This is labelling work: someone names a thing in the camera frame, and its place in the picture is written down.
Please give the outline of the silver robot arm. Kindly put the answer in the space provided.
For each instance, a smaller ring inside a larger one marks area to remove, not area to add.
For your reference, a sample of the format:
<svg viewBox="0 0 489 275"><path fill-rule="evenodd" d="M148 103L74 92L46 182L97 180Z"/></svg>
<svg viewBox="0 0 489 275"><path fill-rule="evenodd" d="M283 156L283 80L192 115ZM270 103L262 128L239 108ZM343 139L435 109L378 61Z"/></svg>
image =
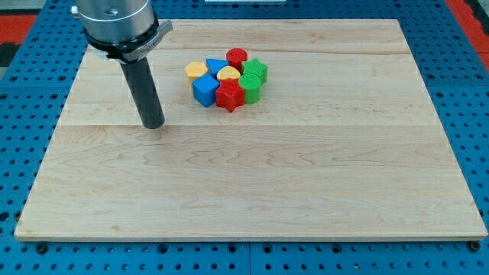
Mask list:
<svg viewBox="0 0 489 275"><path fill-rule="evenodd" d="M101 57L133 63L145 58L173 30L158 21L150 0L75 0L70 9Z"/></svg>

